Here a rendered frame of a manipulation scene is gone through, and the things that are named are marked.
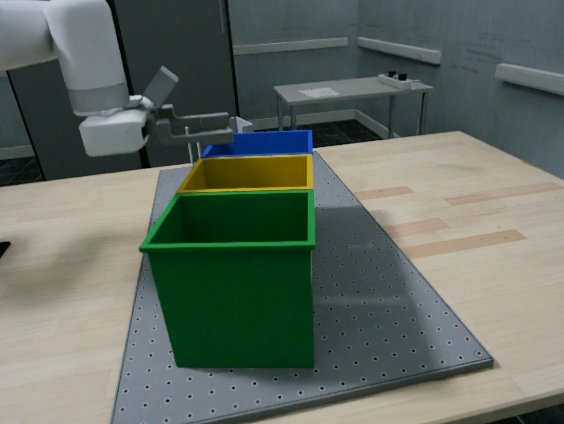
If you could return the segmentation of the blue bin with label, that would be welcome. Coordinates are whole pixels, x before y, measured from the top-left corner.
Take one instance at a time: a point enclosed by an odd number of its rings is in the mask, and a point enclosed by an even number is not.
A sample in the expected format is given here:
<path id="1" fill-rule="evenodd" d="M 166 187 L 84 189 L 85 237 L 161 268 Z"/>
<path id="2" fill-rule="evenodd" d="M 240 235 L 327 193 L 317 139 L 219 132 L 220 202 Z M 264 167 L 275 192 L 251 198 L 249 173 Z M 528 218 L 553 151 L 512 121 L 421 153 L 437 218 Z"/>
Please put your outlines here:
<path id="1" fill-rule="evenodd" d="M 233 133 L 233 138 L 233 142 L 209 145 L 200 158 L 304 154 L 313 157 L 312 130 Z"/>

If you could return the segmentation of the yellow open bin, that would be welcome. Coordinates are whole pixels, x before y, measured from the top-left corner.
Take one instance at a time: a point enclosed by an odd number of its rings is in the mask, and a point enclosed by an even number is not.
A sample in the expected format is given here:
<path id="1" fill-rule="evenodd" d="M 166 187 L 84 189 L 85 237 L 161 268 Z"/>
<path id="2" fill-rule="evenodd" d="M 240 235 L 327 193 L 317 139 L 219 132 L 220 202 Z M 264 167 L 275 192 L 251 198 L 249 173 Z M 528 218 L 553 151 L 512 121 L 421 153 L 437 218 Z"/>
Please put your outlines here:
<path id="1" fill-rule="evenodd" d="M 175 194 L 286 190 L 313 190 L 312 154 L 199 158 Z"/>

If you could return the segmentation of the green bin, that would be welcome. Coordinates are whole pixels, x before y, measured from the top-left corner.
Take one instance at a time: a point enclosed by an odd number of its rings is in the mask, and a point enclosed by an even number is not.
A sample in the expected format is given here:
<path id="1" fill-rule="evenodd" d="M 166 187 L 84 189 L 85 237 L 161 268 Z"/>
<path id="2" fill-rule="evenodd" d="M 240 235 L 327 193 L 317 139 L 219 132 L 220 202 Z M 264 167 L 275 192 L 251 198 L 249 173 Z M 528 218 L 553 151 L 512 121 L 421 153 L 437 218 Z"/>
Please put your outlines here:
<path id="1" fill-rule="evenodd" d="M 175 194 L 142 244 L 176 367 L 314 368 L 314 190 Z"/>

